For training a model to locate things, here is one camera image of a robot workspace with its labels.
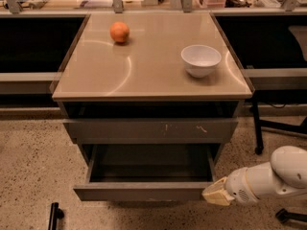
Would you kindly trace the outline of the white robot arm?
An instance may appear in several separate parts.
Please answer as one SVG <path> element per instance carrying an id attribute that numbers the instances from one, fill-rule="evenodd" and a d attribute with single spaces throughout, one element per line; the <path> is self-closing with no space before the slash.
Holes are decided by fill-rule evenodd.
<path id="1" fill-rule="evenodd" d="M 300 196 L 307 190 L 307 150 L 294 146 L 276 149 L 269 162 L 243 167 L 202 191 L 211 204 L 228 206 L 232 201 L 255 204 L 266 196 Z"/>

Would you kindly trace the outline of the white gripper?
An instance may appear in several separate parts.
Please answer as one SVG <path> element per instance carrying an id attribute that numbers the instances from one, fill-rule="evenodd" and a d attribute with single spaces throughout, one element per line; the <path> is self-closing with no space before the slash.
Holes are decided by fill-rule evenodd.
<path id="1" fill-rule="evenodd" d="M 232 172 L 205 188 L 201 195 L 210 204 L 229 206 L 232 200 L 241 204 L 255 204 L 258 198 L 252 192 L 247 180 L 248 168 Z"/>

